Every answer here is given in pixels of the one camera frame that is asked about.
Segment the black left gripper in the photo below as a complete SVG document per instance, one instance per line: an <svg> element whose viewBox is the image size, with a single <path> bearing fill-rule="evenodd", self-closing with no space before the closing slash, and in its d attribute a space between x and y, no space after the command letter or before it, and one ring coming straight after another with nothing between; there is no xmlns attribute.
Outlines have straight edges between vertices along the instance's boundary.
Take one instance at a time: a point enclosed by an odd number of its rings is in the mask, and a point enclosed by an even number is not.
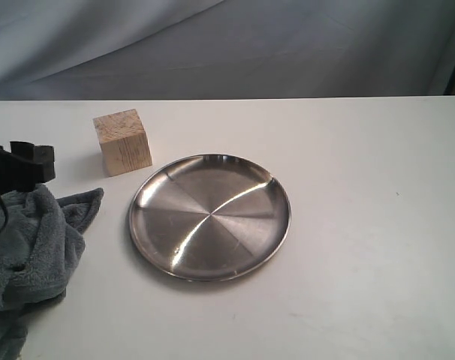
<svg viewBox="0 0 455 360"><path fill-rule="evenodd" d="M0 145L0 195L29 192L56 177L52 146L22 141L11 141L10 145L10 151Z"/></svg>

